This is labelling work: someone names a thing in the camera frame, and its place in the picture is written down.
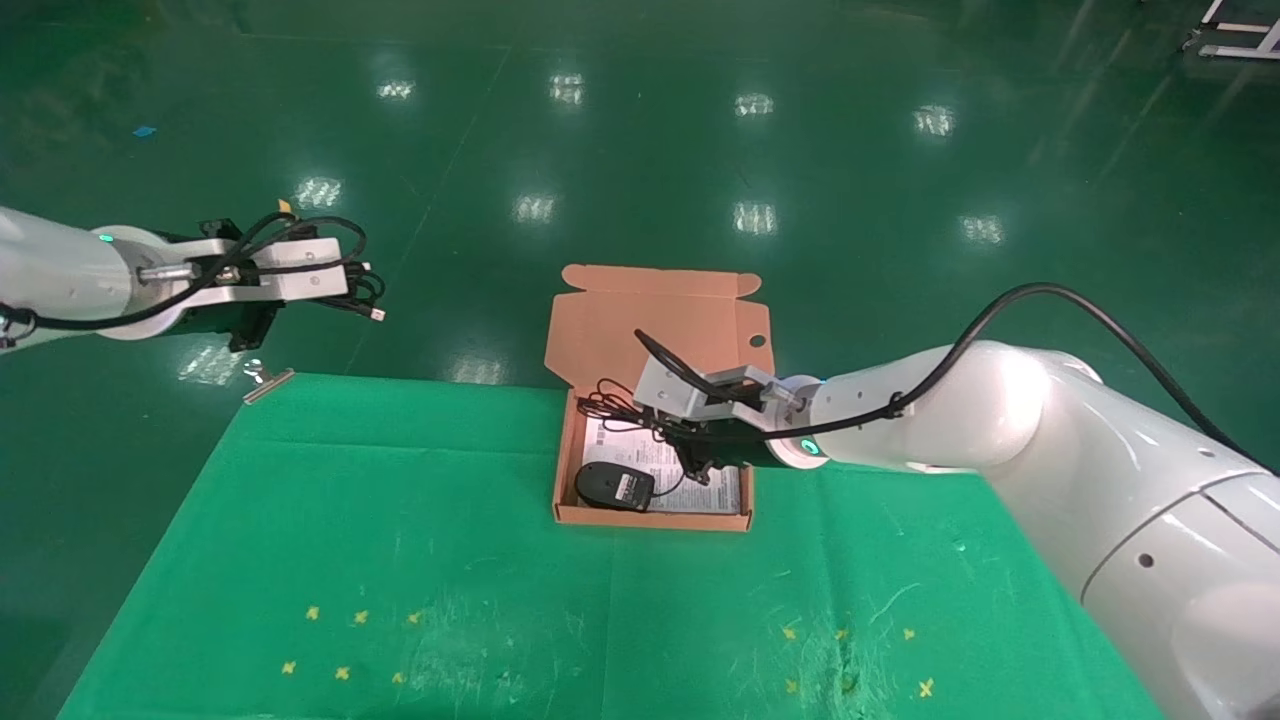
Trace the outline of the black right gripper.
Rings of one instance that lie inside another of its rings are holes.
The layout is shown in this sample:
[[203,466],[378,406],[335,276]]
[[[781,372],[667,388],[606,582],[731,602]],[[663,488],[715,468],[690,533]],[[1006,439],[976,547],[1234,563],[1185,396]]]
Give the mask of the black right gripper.
[[726,468],[768,468],[769,448],[755,428],[737,420],[685,421],[666,418],[658,438],[675,450],[686,477],[709,486]]

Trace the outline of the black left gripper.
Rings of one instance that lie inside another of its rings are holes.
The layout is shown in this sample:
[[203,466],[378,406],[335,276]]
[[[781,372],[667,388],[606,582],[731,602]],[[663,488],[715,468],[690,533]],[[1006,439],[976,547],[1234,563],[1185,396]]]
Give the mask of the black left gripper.
[[[374,291],[374,272],[367,263],[346,263],[343,272],[349,292]],[[369,299],[323,297],[307,299],[307,302],[374,319],[374,302]],[[189,333],[224,334],[227,348],[233,354],[255,351],[265,342],[283,307],[283,301],[193,307],[189,310]]]

